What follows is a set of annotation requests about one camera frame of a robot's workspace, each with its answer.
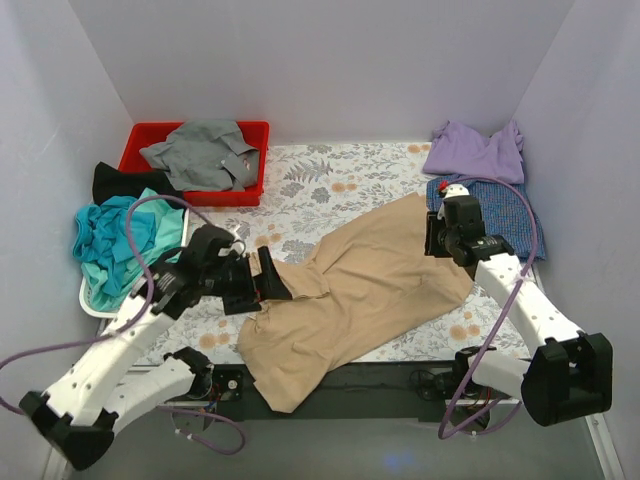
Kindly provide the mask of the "beige polo shirt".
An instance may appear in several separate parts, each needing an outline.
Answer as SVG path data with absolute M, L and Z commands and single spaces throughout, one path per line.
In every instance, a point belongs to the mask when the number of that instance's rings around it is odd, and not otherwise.
M 460 307 L 472 290 L 452 260 L 424 253 L 427 205 L 412 193 L 277 262 L 291 297 L 249 316 L 237 349 L 269 407 L 291 413 L 327 372 Z

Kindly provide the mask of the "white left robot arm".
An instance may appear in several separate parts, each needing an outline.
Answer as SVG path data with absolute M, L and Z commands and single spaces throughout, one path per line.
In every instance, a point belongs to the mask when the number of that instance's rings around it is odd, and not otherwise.
M 42 392 L 19 406 L 39 433 L 76 470 L 94 465 L 116 435 L 167 400 L 207 398 L 213 364 L 191 347 L 128 381 L 125 376 L 156 339 L 204 296 L 255 295 L 244 242 L 213 225 L 194 231 L 189 243 L 162 255 L 123 301 L 104 340 Z

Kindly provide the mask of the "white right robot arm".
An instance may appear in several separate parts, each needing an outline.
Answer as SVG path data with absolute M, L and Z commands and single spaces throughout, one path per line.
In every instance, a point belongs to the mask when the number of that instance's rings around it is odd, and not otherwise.
M 519 400 L 542 426 L 609 410 L 613 348 L 588 334 L 525 279 L 509 245 L 488 236 L 477 199 L 459 184 L 431 211 L 417 194 L 364 214 L 324 236 L 302 263 L 250 262 L 283 289 L 265 296 L 242 326 L 241 356 L 269 407 L 290 413 L 325 375 L 461 306 L 474 284 L 518 329 L 528 359 L 482 345 L 460 351 L 454 389 L 486 387 Z

